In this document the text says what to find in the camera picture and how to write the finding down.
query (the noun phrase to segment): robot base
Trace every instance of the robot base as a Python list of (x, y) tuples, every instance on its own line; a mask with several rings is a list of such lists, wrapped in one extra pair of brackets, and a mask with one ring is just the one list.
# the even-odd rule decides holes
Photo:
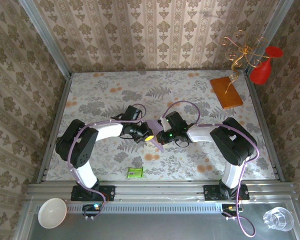
[[(235, 200), (237, 188), (229, 189), (220, 181), (218, 185), (204, 185), (203, 193), (205, 201)], [(241, 184), (239, 196), (241, 200), (250, 200), (247, 185)]]

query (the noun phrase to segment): wire sculpture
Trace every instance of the wire sculpture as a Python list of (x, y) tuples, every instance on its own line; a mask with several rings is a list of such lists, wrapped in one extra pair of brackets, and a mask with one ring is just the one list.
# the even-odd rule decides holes
[(252, 66), (253, 68), (259, 68), (261, 66), (262, 62), (259, 59), (256, 59), (253, 61), (253, 63), (251, 63), (248, 59), (248, 55), (271, 59), (271, 57), (269, 57), (269, 56), (259, 55), (259, 54), (254, 53), (254, 50), (256, 49), (256, 47), (260, 48), (268, 43), (268, 40), (266, 38), (264, 38), (264, 37), (258, 38), (257, 44), (255, 45), (255, 47), (250, 47), (247, 45), (247, 33), (245, 31), (236, 30), (234, 32), (234, 34), (237, 38), (242, 37), (244, 35), (244, 46), (235, 43), (233, 40), (231, 40), (227, 36), (220, 38), (220, 41), (219, 41), (220, 44), (223, 46), (228, 46), (230, 43), (232, 43), (237, 48), (237, 50), (228, 50), (224, 54), (227, 59), (233, 61), (232, 65), (231, 65), (231, 69), (232, 69), (232, 71), (234, 71), (234, 73), (229, 76), (230, 83), (228, 84), (225, 94), (228, 92), (231, 84), (233, 84), (240, 75), (239, 71), (236, 70), (236, 68), (240, 68), (242, 66), (242, 62), (240, 62), (241, 59), (245, 58), (247, 63), (250, 66)]

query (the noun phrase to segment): small green block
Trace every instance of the small green block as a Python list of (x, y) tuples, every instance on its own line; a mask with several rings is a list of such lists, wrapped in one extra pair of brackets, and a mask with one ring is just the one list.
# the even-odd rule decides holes
[(129, 167), (128, 168), (128, 175), (127, 178), (142, 178), (144, 175), (144, 168), (135, 168)]

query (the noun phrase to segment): clear glass cup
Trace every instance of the clear glass cup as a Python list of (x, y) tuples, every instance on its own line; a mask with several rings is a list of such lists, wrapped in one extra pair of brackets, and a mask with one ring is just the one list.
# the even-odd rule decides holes
[(269, 229), (280, 231), (290, 231), (294, 228), (294, 218), (292, 214), (283, 207), (275, 207), (263, 215), (263, 222)]

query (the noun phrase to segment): metal base plate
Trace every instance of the metal base plate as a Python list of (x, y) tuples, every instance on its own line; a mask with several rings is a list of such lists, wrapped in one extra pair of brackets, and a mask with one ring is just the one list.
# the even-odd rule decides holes
[[(242, 184), (239, 190), (239, 196), (242, 200), (250, 200), (248, 187)], [(204, 185), (203, 186), (204, 200), (205, 201), (224, 201), (228, 200), (222, 197), (218, 184), (215, 185)]]

